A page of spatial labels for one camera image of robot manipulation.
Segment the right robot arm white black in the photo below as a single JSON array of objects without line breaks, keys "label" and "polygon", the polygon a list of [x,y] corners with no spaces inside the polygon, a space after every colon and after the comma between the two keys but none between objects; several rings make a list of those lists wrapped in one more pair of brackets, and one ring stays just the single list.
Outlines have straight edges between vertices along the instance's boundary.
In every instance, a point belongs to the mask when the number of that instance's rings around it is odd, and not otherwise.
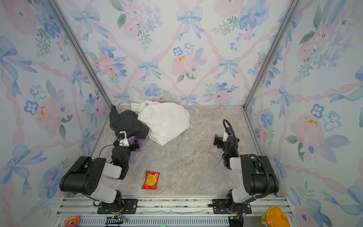
[{"label": "right robot arm white black", "polygon": [[247,212],[251,202],[279,191],[278,179],[267,156],[240,155],[237,151],[239,139],[232,135],[215,135],[213,144],[222,149],[223,164],[229,170],[242,172],[242,184],[232,189],[223,201],[213,200],[211,206],[221,211]]}]

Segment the purple cloth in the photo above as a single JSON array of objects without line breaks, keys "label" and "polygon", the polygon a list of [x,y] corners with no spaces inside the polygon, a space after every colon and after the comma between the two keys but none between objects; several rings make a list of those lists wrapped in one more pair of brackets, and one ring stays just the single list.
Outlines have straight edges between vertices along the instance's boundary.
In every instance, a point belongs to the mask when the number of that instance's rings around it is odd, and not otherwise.
[{"label": "purple cloth", "polygon": [[[143,147],[146,144],[146,142],[148,141],[148,138],[141,139],[141,138],[136,138],[134,136],[131,136],[131,137],[128,138],[128,142],[135,141],[135,140],[138,140],[139,141],[140,148],[137,151],[130,151],[129,163],[134,163],[134,153],[138,153],[138,152],[141,152],[143,150]],[[118,140],[116,140],[113,143],[113,145],[114,146],[118,145]]]}]

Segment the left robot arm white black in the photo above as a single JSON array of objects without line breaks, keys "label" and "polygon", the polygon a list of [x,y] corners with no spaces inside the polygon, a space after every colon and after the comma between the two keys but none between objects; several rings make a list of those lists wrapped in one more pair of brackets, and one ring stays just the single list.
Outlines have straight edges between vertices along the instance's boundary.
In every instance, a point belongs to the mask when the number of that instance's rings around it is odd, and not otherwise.
[{"label": "left robot arm white black", "polygon": [[106,158],[91,158],[81,156],[60,181],[60,190],[67,193],[82,194],[101,205],[122,207],[121,192],[100,182],[102,177],[123,180],[129,170],[131,153],[136,151],[139,142],[126,145],[125,142],[115,141],[112,150],[112,161]]}]

